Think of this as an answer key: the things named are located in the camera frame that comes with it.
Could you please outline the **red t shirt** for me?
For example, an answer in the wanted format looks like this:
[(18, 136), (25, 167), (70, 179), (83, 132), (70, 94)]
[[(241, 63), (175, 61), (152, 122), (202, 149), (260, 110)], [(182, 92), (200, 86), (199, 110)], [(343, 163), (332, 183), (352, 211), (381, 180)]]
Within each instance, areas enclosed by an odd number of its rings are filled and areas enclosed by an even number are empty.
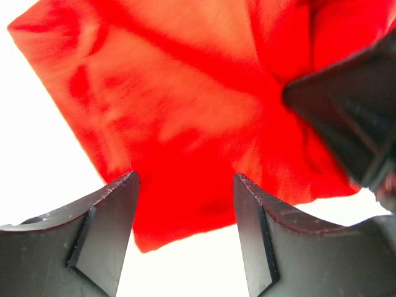
[(394, 1), (38, 1), (7, 29), (101, 177), (138, 172), (150, 252), (232, 225), (235, 173), (292, 205), (357, 193), (281, 92), (394, 26)]

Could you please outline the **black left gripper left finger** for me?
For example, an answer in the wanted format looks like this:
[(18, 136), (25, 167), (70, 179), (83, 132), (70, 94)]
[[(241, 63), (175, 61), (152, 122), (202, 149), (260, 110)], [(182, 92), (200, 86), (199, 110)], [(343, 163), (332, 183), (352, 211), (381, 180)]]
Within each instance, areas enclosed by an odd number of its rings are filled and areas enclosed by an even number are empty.
[(115, 296), (139, 196), (133, 171), (79, 200), (1, 227), (2, 296)]

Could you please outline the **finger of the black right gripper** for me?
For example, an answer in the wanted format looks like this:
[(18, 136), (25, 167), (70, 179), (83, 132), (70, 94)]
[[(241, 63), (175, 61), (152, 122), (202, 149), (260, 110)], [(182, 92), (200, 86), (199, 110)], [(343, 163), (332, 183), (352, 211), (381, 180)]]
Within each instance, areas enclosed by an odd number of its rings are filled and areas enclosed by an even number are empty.
[(317, 131), (354, 182), (380, 188), (395, 171), (395, 30), (288, 84), (283, 101)]

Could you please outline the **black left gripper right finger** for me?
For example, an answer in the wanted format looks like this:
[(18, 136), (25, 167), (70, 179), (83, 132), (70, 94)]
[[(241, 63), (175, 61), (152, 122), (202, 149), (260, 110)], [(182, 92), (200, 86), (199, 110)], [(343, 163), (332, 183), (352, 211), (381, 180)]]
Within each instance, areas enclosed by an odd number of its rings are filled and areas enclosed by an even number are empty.
[(395, 217), (353, 226), (313, 217), (233, 178), (250, 296), (394, 296)]

